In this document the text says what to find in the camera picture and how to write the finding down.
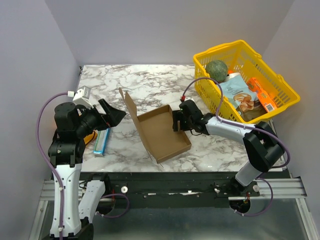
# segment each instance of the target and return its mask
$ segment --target yellow basket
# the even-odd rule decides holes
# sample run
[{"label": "yellow basket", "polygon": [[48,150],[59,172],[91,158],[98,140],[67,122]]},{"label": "yellow basket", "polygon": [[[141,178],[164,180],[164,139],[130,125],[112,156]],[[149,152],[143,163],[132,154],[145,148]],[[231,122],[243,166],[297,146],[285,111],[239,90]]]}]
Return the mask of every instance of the yellow basket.
[{"label": "yellow basket", "polygon": [[[213,60],[224,61],[228,69],[240,73],[245,82],[255,77],[278,106],[277,109],[251,121],[244,121],[228,99],[223,97],[219,116],[225,119],[248,124],[268,121],[286,110],[287,107],[300,101],[300,96],[285,82],[284,78],[280,74],[276,74],[262,60],[261,55],[255,52],[244,40],[224,43],[194,55],[196,79],[210,77],[205,67]],[[204,79],[195,83],[195,90],[209,110],[215,113],[221,98],[219,88],[212,81]]]}]

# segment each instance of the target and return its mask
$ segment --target food package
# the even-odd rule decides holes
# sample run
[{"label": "food package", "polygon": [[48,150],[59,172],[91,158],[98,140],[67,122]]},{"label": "food package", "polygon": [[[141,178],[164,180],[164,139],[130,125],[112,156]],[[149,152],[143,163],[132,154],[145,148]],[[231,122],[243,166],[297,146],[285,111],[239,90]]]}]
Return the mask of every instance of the food package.
[{"label": "food package", "polygon": [[267,113],[261,105],[257,93],[249,90],[240,74],[220,83],[220,85],[223,95],[228,98],[244,121],[251,121]]}]

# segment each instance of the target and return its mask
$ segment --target brown box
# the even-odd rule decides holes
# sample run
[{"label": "brown box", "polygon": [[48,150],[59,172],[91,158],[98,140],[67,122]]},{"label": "brown box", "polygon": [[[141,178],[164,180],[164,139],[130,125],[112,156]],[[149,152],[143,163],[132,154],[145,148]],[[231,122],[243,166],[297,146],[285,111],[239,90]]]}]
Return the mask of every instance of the brown box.
[{"label": "brown box", "polygon": [[184,131],[173,131],[172,109],[164,105],[137,116],[137,106],[129,93],[119,92],[132,117],[145,149],[162,163],[191,148],[191,142]]}]

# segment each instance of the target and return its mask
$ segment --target white wall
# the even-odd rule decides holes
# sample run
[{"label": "white wall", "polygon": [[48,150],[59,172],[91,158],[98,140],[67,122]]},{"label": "white wall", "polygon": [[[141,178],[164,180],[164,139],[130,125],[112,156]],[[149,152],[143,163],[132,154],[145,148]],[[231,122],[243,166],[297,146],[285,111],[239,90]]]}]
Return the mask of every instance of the white wall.
[{"label": "white wall", "polygon": [[301,96],[275,118],[292,154],[289,170],[301,176],[307,204],[320,232],[320,1],[296,0],[263,54]]},{"label": "white wall", "polygon": [[[26,240],[49,175],[36,145],[38,112],[49,97],[77,87],[79,67],[43,0],[0,1],[0,33],[0,239]],[[46,149],[53,109],[40,131]]]},{"label": "white wall", "polygon": [[263,53],[294,0],[46,0],[81,64],[189,64],[246,40]]}]

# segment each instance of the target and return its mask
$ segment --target orange package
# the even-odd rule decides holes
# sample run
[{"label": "orange package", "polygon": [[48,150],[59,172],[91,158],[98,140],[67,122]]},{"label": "orange package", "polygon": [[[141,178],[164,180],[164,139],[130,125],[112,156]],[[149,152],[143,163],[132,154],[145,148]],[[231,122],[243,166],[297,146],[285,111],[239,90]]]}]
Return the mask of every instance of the orange package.
[{"label": "orange package", "polygon": [[264,109],[269,113],[278,108],[276,103],[272,100],[269,94],[260,86],[258,80],[255,77],[250,78],[246,84],[249,89],[257,93],[257,97],[264,107]]}]

